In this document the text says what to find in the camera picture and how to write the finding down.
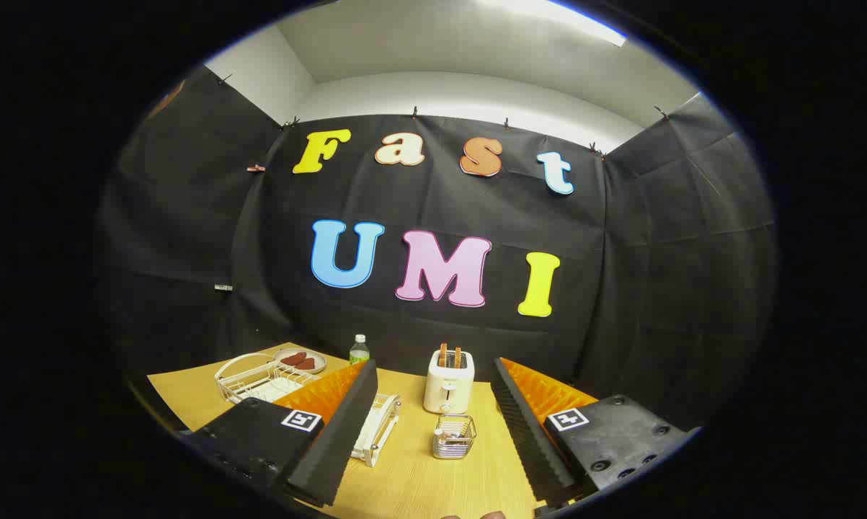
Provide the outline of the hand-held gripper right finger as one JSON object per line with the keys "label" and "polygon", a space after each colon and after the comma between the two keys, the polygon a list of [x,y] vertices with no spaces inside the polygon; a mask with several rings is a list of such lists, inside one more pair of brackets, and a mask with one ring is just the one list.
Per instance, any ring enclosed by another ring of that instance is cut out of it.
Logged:
{"label": "hand-held gripper right finger", "polygon": [[494,398],[542,515],[617,489],[693,437],[630,396],[598,399],[506,358],[494,369]]}

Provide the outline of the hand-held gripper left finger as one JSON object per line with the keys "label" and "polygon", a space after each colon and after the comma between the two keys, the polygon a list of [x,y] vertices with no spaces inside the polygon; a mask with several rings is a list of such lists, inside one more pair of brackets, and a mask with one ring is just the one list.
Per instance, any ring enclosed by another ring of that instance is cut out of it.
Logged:
{"label": "hand-held gripper left finger", "polygon": [[244,398],[182,443],[265,498],[332,505],[377,388],[365,360],[272,403]]}

